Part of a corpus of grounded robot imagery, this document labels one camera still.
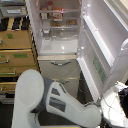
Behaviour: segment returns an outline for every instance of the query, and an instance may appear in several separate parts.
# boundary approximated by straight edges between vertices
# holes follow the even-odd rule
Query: refrigerator shelf
[[[71,26],[60,26],[60,27],[51,27],[51,29],[79,29],[79,25],[71,25]]]
[[[63,17],[62,18],[62,21],[64,21],[64,20],[76,20],[77,19],[77,17]],[[54,17],[48,17],[47,19],[42,19],[42,20],[50,20],[50,21],[54,21]]]
[[[56,10],[39,10],[38,13],[76,13],[76,12],[80,12],[79,9],[66,9],[66,10],[62,10],[62,11],[56,11]]]

